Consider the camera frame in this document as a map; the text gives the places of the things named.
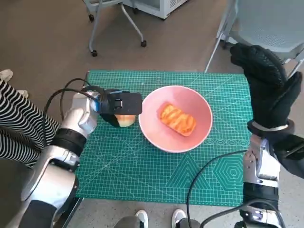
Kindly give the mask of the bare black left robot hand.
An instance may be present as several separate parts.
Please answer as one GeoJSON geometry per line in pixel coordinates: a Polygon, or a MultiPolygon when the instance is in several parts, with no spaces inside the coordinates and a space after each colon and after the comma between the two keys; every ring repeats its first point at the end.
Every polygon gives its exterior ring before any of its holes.
{"type": "Polygon", "coordinates": [[[98,100],[93,99],[93,110],[100,115],[100,117],[108,122],[111,126],[120,127],[118,119],[115,116],[117,113],[116,101],[113,99],[98,100]]]}

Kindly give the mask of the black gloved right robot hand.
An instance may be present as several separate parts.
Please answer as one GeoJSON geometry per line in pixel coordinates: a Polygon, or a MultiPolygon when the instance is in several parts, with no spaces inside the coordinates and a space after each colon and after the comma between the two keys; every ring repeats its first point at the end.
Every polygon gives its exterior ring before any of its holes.
{"type": "Polygon", "coordinates": [[[261,46],[237,43],[230,53],[231,63],[243,69],[248,81],[254,122],[268,129],[286,125],[301,92],[302,73],[287,78],[280,58],[261,46]]]}

